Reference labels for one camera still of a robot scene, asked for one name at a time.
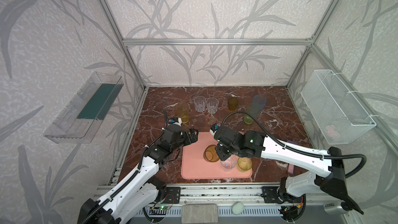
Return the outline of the clear faceted glass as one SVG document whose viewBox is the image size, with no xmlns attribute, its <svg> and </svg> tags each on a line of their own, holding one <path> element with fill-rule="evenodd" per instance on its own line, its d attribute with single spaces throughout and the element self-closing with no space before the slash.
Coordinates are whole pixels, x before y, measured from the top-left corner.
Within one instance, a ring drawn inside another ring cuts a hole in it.
<svg viewBox="0 0 398 224">
<path fill-rule="evenodd" d="M 237 158 L 236 158 L 236 156 L 230 156 L 225 161 L 221 161 L 220 164 L 221 164 L 221 168 L 224 171 L 231 171 L 237 165 Z"/>
<path fill-rule="evenodd" d="M 204 96 L 197 96 L 193 100 L 197 112 L 203 113 L 206 110 L 206 98 Z"/>
<path fill-rule="evenodd" d="M 206 100 L 206 106 L 207 106 L 208 112 L 213 115 L 218 110 L 219 101 L 214 97 L 208 98 Z"/>
</svg>

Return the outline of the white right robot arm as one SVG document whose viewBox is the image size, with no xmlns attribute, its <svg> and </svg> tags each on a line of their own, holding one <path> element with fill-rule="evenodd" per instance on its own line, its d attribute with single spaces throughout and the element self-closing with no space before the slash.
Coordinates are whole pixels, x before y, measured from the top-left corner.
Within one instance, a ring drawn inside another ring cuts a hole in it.
<svg viewBox="0 0 398 224">
<path fill-rule="evenodd" d="M 359 172 L 366 163 L 362 154 L 342 155 L 341 150 L 330 147 L 328 150 L 314 150 L 282 142 L 266 131 L 247 131 L 241 134 L 224 125 L 213 124 L 210 133 L 217 141 L 216 152 L 220 160 L 230 156 L 240 158 L 261 158 L 292 164 L 307 172 L 303 176 L 282 179 L 282 197 L 301 197 L 305 194 L 322 191 L 342 200 L 347 210 L 362 214 L 363 210 L 348 195 L 346 179 Z"/>
</svg>

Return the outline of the amber dotted glass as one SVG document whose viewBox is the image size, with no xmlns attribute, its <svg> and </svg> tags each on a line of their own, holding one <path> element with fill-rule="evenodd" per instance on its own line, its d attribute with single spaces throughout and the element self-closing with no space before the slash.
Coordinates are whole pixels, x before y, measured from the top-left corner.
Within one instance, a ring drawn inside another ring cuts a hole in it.
<svg viewBox="0 0 398 224">
<path fill-rule="evenodd" d="M 231 111 L 235 111 L 238 108 L 239 100 L 237 97 L 230 97 L 228 99 L 228 108 Z"/>
<path fill-rule="evenodd" d="M 216 151 L 216 147 L 217 147 L 216 145 L 209 145 L 205 149 L 205 151 L 203 153 L 203 158 L 206 162 L 214 163 L 214 162 L 217 162 L 220 160 L 220 158 L 217 154 L 217 151 Z"/>
</svg>

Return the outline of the green short glass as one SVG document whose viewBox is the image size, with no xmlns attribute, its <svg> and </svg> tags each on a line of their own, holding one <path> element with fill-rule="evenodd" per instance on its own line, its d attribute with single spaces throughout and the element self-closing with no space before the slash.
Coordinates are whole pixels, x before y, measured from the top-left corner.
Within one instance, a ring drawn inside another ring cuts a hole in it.
<svg viewBox="0 0 398 224">
<path fill-rule="evenodd" d="M 237 161 L 237 166 L 241 172 L 250 171 L 252 168 L 252 160 L 250 158 L 239 157 Z"/>
</svg>

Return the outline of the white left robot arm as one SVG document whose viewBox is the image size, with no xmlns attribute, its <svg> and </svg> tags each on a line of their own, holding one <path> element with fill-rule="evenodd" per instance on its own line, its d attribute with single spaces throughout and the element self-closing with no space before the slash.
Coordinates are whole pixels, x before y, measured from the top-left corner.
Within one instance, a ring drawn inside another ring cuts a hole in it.
<svg viewBox="0 0 398 224">
<path fill-rule="evenodd" d="M 81 207 L 79 224 L 126 224 L 139 210 L 164 199 L 165 183 L 154 176 L 178 149 L 199 139 L 196 129 L 179 125 L 164 128 L 158 139 L 146 146 L 137 166 L 98 200 L 88 199 Z"/>
</svg>

